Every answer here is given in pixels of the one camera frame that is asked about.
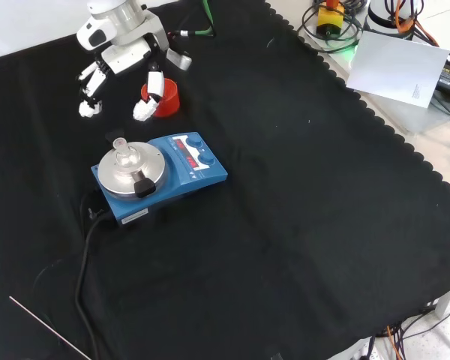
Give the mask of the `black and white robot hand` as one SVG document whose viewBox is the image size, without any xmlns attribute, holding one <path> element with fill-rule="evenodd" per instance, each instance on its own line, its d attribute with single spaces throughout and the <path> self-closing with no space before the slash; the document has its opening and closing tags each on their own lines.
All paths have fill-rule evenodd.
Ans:
<svg viewBox="0 0 450 360">
<path fill-rule="evenodd" d="M 173 45 L 172 36 L 144 1 L 88 1 L 87 8 L 91 16 L 76 38 L 84 50 L 94 53 L 94 62 L 78 76 L 82 98 L 79 114 L 91 118 L 101 112 L 98 92 L 110 74 L 119 75 L 147 63 L 148 95 L 133 108 L 133 118 L 144 122 L 155 114 L 164 97 L 161 58 L 182 71 L 188 70 L 192 59 Z"/>
</svg>

